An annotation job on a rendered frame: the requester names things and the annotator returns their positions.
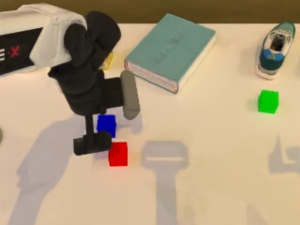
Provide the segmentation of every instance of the toy boat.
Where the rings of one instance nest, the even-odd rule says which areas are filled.
[[[274,79],[288,54],[295,36],[292,22],[274,27],[265,37],[255,73],[265,79]]]

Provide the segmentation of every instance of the green cube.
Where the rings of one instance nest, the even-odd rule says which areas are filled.
[[[258,111],[275,114],[279,106],[278,91],[262,90],[258,98]]]

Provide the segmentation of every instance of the yellow cube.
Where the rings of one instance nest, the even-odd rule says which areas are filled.
[[[109,53],[109,55],[107,56],[106,60],[103,62],[103,64],[100,66],[99,69],[102,69],[102,70],[108,70],[109,69],[109,66],[112,62],[112,59],[113,59],[113,53]]]

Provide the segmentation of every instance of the book spine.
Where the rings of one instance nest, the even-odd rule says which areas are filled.
[[[178,92],[178,83],[170,80],[162,75],[156,74],[150,70],[147,70],[145,68],[142,68],[136,64],[131,63],[128,60],[125,60],[125,69],[132,72],[136,76],[155,84],[156,86],[159,86],[165,90],[168,90],[172,93]]]

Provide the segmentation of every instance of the blue cube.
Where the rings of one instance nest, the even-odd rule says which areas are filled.
[[[117,122],[115,115],[99,115],[97,121],[97,131],[106,131],[112,138],[116,137]]]

